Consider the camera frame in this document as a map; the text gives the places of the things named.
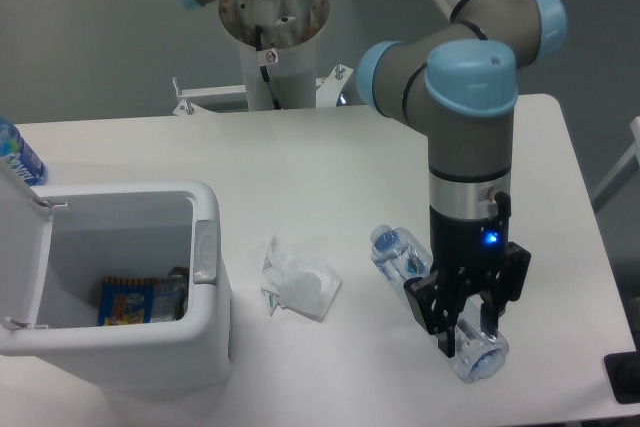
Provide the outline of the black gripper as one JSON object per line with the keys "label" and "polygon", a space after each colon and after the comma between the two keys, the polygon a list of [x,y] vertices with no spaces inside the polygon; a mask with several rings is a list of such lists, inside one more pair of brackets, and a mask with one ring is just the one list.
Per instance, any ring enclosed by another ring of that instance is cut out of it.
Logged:
{"label": "black gripper", "polygon": [[456,352],[455,326],[470,292],[481,292],[481,329],[497,333],[508,302],[519,300],[531,253],[508,241],[509,221],[498,216],[455,219],[430,208],[435,270],[407,280],[404,292],[415,320],[437,339],[442,353]]}

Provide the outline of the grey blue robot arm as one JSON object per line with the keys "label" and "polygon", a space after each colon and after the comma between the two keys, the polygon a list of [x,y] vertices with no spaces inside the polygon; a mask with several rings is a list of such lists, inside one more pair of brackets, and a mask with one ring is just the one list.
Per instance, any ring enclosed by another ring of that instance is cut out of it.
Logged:
{"label": "grey blue robot arm", "polygon": [[[282,70],[283,55],[323,28],[326,0],[181,0],[217,3],[227,32],[249,50],[248,105],[314,105],[315,81]],[[371,47],[356,70],[360,98],[428,139],[434,257],[425,279],[404,285],[416,321],[453,357],[467,299],[482,298],[482,328],[498,330],[520,297],[530,255],[508,238],[516,72],[559,49],[560,0],[434,0],[448,25],[412,43]]]}

